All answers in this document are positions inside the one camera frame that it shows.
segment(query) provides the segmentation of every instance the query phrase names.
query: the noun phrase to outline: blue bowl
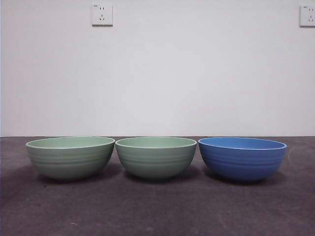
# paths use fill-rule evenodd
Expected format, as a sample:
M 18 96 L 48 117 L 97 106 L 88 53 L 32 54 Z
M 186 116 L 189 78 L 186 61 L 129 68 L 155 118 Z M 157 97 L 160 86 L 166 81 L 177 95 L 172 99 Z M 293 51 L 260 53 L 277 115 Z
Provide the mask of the blue bowl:
M 286 144 L 252 138 L 205 138 L 198 141 L 201 156 L 214 173 L 240 182 L 264 179 L 280 167 Z

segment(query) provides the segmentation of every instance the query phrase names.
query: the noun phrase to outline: dark gray carpet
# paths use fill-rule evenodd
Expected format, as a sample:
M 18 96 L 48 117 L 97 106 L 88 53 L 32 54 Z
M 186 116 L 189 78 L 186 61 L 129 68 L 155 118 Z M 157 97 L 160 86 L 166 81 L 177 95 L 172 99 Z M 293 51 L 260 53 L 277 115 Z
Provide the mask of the dark gray carpet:
M 249 185 L 208 171 L 199 149 L 169 181 L 127 174 L 114 149 L 100 174 L 57 182 L 31 166 L 24 144 L 35 139 L 1 138 L 3 236 L 315 235 L 315 137 L 268 138 L 288 145 L 286 157 Z

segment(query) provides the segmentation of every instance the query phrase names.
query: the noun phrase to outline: electrical outlet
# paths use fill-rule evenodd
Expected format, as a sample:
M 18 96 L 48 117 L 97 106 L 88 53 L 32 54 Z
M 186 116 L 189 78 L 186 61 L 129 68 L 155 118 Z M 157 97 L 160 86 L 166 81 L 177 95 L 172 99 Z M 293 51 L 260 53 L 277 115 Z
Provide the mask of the electrical outlet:
M 315 27 L 315 5 L 300 7 L 300 26 Z
M 92 26 L 112 26 L 113 25 L 113 5 L 93 4 L 91 6 Z

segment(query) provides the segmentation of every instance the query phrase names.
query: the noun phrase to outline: bowl rim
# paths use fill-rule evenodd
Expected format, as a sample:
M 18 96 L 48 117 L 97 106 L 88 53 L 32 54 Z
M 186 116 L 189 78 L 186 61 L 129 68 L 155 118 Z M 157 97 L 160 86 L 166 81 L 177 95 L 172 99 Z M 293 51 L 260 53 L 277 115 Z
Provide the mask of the bowl rim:
M 110 139 L 111 142 L 107 144 L 100 144 L 100 145 L 90 145 L 86 147 L 35 147 L 32 146 L 32 142 L 35 141 L 40 141 L 40 140 L 50 140 L 50 139 L 67 139 L 67 138 L 105 138 L 105 139 Z M 100 146 L 105 146 L 105 145 L 110 145 L 115 143 L 115 139 L 109 138 L 109 137 L 102 137 L 102 136 L 67 136 L 67 137 L 54 137 L 54 138 L 46 138 L 46 139 L 36 139 L 29 141 L 25 144 L 28 148 L 35 148 L 35 149 L 58 149 L 58 150 L 65 150 L 65 149 L 81 149 L 81 148 L 95 148 L 95 147 L 100 147 Z
M 170 138 L 170 139 L 186 139 L 193 141 L 193 144 L 189 145 L 181 145 L 181 146 L 175 146 L 175 147 L 135 147 L 135 146 L 129 146 L 129 145 L 123 145 L 119 144 L 119 141 L 126 140 L 126 139 L 139 139 L 139 138 Z M 185 147 L 191 147 L 194 145 L 197 145 L 197 141 L 193 139 L 188 138 L 181 138 L 181 137 L 170 137 L 170 136 L 141 136 L 141 137 L 131 137 L 131 138 L 125 138 L 125 139 L 119 139 L 115 142 L 116 146 L 126 147 L 126 148 L 138 148 L 138 149 L 172 149 L 172 148 L 185 148 Z
M 223 146 L 218 146 L 218 145 L 211 145 L 211 144 L 206 144 L 203 143 L 203 140 L 206 139 L 226 139 L 226 138 L 232 138 L 232 139 L 254 139 L 254 140 L 264 140 L 264 141 L 270 141 L 274 143 L 278 143 L 283 145 L 283 147 L 275 147 L 275 148 L 240 148 L 240 147 L 223 147 Z M 281 143 L 278 141 L 274 140 L 269 140 L 269 139 L 257 139 L 257 138 L 246 138 L 246 137 L 208 137 L 208 138 L 202 138 L 198 140 L 199 144 L 210 146 L 210 147 L 215 147 L 215 148 L 226 148 L 226 149 L 234 149 L 234 150 L 280 150 L 280 149 L 285 149 L 287 148 L 287 145 L 285 143 Z

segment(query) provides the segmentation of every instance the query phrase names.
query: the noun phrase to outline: wall socket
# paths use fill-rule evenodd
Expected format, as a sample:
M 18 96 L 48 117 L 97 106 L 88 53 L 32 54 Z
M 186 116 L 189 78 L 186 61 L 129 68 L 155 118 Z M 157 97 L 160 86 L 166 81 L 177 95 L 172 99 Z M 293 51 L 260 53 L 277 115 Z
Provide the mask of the wall socket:
M 315 27 L 315 5 L 300 6 L 300 26 Z
M 93 4 L 91 6 L 92 26 L 112 26 L 113 25 L 113 5 Z

